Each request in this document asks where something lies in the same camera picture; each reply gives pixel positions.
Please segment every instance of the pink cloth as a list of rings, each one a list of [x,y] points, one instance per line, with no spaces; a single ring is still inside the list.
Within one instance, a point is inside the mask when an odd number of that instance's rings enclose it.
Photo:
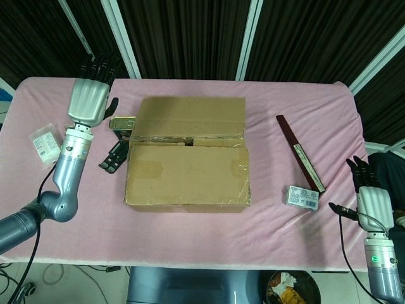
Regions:
[[[0,217],[31,202],[46,168],[30,139],[52,122],[60,134],[70,123],[67,108],[74,79],[29,78],[16,91],[0,132]],[[338,216],[328,202],[355,208],[346,158],[366,158],[361,120],[350,90],[341,83],[301,84],[203,80],[118,79],[115,116],[136,115],[152,95],[246,98],[246,143],[252,206],[240,214],[141,213],[124,202],[126,163],[115,174],[97,165],[117,142],[103,122],[79,188],[79,208],[65,224],[42,224],[37,261],[103,265],[159,265],[233,269],[346,269]],[[318,171],[326,193],[317,212],[284,205],[284,189],[308,184],[275,116],[283,114]],[[49,180],[44,190],[53,188]],[[352,266],[365,270],[364,234],[344,219]],[[6,261],[28,260],[34,237],[5,253]]]

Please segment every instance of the box flap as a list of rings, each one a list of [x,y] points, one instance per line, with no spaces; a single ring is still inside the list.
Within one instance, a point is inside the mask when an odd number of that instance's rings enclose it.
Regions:
[[[142,100],[131,137],[232,137],[244,128],[243,98],[153,96]]]
[[[248,206],[246,148],[132,146],[125,202],[130,206]]]

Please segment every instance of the small box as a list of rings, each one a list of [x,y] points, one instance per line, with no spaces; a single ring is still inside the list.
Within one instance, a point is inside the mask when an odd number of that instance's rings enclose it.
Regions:
[[[125,203],[144,212],[241,212],[251,203],[244,129],[242,98],[144,99]]]
[[[319,192],[289,186],[287,190],[287,201],[285,204],[288,206],[296,206],[299,208],[316,211],[318,209],[318,200]]]

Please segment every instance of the robotic hand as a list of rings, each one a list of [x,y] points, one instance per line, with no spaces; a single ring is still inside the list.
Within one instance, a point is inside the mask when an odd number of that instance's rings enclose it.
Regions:
[[[355,163],[346,161],[353,174],[357,211],[333,203],[329,206],[341,217],[358,220],[360,227],[368,233],[364,248],[371,293],[388,303],[404,304],[394,244],[388,238],[389,229],[394,226],[390,196],[380,188],[365,161],[357,156]]]
[[[111,56],[101,56],[92,61],[89,55],[82,65],[80,78],[73,85],[68,109],[75,127],[66,131],[60,156],[53,168],[53,181],[59,192],[46,191],[41,194],[41,185],[36,199],[0,221],[0,255],[31,238],[44,219],[67,222],[75,216],[78,185],[93,139],[91,128],[114,114],[118,106],[118,98],[114,98],[106,109],[120,63],[110,64],[110,61]]]

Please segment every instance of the table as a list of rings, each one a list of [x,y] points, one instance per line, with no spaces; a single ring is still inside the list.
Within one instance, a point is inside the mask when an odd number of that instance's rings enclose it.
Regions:
[[[31,202],[49,171],[30,139],[57,124],[63,137],[75,79],[23,81],[0,132],[0,217]],[[152,95],[246,98],[252,206],[242,213],[141,213],[123,202],[126,163],[113,175],[97,165],[116,143],[108,121],[94,140],[78,193],[78,213],[67,223],[42,224],[36,262],[87,265],[153,265],[206,269],[342,270],[338,216],[328,202],[355,208],[345,159],[366,159],[361,119],[350,90],[341,83],[304,84],[206,80],[117,79],[110,100],[115,116],[136,115]],[[283,114],[327,188],[317,212],[284,205],[289,185],[308,187],[275,116]],[[44,190],[54,189],[51,180]],[[344,219],[347,255],[366,270],[357,223]],[[34,237],[5,253],[4,262],[27,261]]]

